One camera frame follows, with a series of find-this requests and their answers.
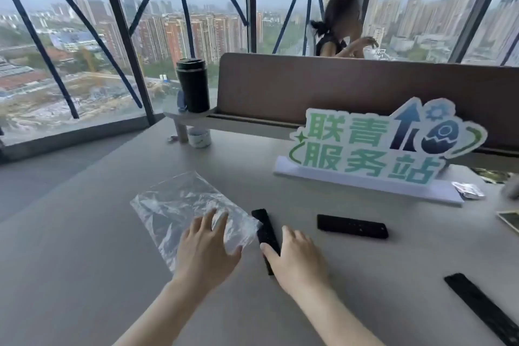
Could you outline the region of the small white jar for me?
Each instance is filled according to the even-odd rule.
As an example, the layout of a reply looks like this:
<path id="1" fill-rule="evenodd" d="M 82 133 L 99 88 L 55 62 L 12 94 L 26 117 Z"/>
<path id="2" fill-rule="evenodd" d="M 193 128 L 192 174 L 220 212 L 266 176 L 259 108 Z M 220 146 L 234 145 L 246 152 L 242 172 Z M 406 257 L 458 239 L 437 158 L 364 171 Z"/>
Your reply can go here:
<path id="1" fill-rule="evenodd" d="M 187 140 L 190 146 L 196 149 L 211 146 L 211 130 L 199 127 L 189 127 L 187 129 Z"/>

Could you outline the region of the clear plastic bag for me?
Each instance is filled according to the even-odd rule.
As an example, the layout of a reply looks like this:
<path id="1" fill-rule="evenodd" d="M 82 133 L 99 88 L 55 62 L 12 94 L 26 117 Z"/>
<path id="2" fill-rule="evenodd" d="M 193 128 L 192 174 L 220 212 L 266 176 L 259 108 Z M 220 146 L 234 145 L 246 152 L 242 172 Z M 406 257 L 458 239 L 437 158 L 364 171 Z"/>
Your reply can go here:
<path id="1" fill-rule="evenodd" d="M 130 204 L 172 274 L 177 264 L 181 235 L 195 217 L 202 217 L 215 209 L 212 220 L 214 227 L 225 212 L 229 214 L 224 231 L 227 252 L 232 252 L 238 246 L 249 245 L 262 226 L 259 220 L 195 171 L 185 172 L 153 185 L 147 191 L 137 194 Z"/>

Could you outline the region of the green and white table sign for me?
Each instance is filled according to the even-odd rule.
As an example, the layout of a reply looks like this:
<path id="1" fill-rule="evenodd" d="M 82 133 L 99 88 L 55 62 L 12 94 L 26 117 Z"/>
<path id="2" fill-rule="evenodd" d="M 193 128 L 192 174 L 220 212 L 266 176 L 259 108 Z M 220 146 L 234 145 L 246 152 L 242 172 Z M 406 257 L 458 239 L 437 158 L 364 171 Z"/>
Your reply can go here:
<path id="1" fill-rule="evenodd" d="M 274 173 L 462 206 L 453 183 L 438 174 L 487 137 L 445 98 L 423 104 L 413 97 L 389 116 L 309 108 Z"/>

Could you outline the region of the person's right forearm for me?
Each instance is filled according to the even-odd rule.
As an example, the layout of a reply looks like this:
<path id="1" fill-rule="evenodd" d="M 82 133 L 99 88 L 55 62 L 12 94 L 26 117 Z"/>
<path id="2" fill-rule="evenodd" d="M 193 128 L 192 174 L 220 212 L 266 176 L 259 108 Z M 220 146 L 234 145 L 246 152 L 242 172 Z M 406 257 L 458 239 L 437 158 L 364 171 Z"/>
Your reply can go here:
<path id="1" fill-rule="evenodd" d="M 288 294 L 326 346 L 385 346 L 343 304 L 328 284 L 305 284 Z"/>

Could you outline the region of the white desk riser shelf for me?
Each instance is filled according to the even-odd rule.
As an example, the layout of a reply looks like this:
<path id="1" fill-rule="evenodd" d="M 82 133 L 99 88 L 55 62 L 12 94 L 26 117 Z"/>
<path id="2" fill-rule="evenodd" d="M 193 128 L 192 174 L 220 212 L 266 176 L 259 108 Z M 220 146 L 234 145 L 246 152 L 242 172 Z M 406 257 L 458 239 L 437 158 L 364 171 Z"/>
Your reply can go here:
<path id="1" fill-rule="evenodd" d="M 289 140 L 289 135 L 299 128 L 298 124 L 224 115 L 216 107 L 204 113 L 179 111 L 175 96 L 164 100 L 162 110 L 165 117 L 173 120 L 175 134 L 182 144 L 188 143 L 189 127 L 281 140 Z"/>

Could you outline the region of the brown desk divider panel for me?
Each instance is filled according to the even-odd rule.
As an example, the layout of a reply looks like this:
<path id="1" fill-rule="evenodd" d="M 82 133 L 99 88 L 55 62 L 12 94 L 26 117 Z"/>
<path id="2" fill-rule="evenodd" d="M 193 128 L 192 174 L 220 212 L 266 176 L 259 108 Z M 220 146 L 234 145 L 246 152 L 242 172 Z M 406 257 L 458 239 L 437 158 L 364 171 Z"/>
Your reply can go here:
<path id="1" fill-rule="evenodd" d="M 481 153 L 519 157 L 519 68 L 226 53 L 217 113 L 301 124 L 308 108 L 389 115 L 406 100 L 451 100 L 485 127 Z"/>

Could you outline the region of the person's left forearm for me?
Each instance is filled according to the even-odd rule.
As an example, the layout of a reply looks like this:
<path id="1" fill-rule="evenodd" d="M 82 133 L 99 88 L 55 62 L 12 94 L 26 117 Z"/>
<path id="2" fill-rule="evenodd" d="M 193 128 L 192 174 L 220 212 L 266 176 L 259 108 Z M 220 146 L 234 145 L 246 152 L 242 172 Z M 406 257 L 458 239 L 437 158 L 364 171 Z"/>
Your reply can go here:
<path id="1" fill-rule="evenodd" d="M 173 278 L 112 346 L 172 346 L 208 293 L 202 284 Z"/>

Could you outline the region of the black travel tumbler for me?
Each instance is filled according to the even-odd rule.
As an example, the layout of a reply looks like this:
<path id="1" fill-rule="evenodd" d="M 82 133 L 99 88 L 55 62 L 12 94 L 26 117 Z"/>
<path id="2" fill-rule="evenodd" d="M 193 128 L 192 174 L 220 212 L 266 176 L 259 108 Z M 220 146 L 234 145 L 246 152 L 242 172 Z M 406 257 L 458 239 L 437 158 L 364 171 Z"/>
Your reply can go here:
<path id="1" fill-rule="evenodd" d="M 210 110 L 207 66 L 204 60 L 196 58 L 180 59 L 176 66 L 185 107 L 191 113 Z"/>

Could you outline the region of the person's left hand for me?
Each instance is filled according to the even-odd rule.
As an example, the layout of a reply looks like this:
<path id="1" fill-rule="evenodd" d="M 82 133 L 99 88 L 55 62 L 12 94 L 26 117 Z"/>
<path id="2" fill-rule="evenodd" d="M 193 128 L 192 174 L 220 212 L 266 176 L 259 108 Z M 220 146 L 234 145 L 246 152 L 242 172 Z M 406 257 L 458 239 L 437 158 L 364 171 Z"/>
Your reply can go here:
<path id="1" fill-rule="evenodd" d="M 213 226 L 213 236 L 200 239 L 200 225 L 203 217 L 196 217 L 185 230 L 177 250 L 173 278 L 184 277 L 196 284 L 202 284 L 209 292 L 222 284 L 235 268 L 225 268 L 224 242 L 228 212 L 223 212 Z"/>

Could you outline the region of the dark shiny packet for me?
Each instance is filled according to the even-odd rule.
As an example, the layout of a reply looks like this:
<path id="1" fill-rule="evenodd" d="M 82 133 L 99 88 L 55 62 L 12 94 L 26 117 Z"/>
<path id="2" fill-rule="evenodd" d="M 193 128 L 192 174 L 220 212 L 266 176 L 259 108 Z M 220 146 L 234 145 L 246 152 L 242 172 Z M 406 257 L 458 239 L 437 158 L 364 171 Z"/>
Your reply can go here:
<path id="1" fill-rule="evenodd" d="M 492 171 L 485 168 L 470 168 L 472 172 L 477 174 L 484 182 L 494 185 L 504 185 L 514 176 L 511 172 Z"/>

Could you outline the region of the black remote control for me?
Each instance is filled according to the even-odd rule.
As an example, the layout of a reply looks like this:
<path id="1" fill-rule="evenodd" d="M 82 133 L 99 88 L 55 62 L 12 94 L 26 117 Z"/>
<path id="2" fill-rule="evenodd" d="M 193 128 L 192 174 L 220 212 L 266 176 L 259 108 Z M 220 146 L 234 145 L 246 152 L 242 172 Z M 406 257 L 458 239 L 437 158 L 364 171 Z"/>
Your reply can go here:
<path id="1" fill-rule="evenodd" d="M 324 232 L 341 233 L 356 237 L 389 238 L 389 232 L 383 223 L 324 214 L 317 215 L 317 228 Z"/>
<path id="2" fill-rule="evenodd" d="M 281 246 L 277 240 L 274 227 L 272 226 L 267 211 L 265 209 L 256 209 L 251 212 L 251 216 L 261 223 L 256 232 L 259 244 L 268 244 L 276 251 L 277 255 L 280 256 Z"/>
<path id="3" fill-rule="evenodd" d="M 449 288 L 505 344 L 519 346 L 519 325 L 464 274 L 444 277 Z"/>

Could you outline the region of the person's right hand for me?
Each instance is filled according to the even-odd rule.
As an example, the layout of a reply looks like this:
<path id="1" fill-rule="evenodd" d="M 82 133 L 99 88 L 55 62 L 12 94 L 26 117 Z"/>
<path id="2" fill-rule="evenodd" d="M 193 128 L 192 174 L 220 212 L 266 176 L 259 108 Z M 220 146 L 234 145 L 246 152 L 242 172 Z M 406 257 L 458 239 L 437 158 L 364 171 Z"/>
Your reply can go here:
<path id="1" fill-rule="evenodd" d="M 272 270 L 281 288 L 298 301 L 330 287 L 324 258 L 306 234 L 282 226 L 281 270 Z"/>

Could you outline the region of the silver foil wrapper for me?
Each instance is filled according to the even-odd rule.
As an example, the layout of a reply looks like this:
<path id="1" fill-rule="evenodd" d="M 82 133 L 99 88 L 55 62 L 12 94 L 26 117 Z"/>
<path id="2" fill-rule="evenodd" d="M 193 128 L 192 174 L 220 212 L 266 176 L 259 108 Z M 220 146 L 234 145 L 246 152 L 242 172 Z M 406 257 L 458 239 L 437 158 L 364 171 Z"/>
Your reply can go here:
<path id="1" fill-rule="evenodd" d="M 466 200 L 482 200 L 486 198 L 485 193 L 474 184 L 452 181 L 451 185 L 456 189 L 460 196 Z"/>

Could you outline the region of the grey rounded object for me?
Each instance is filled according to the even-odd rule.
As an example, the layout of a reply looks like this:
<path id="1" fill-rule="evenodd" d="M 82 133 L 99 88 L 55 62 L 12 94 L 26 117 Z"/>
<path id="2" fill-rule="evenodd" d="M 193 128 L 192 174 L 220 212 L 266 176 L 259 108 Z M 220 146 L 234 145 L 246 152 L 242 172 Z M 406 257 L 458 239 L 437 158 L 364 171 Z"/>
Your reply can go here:
<path id="1" fill-rule="evenodd" d="M 511 200 L 519 200 L 519 174 L 512 174 L 501 189 L 501 195 Z"/>

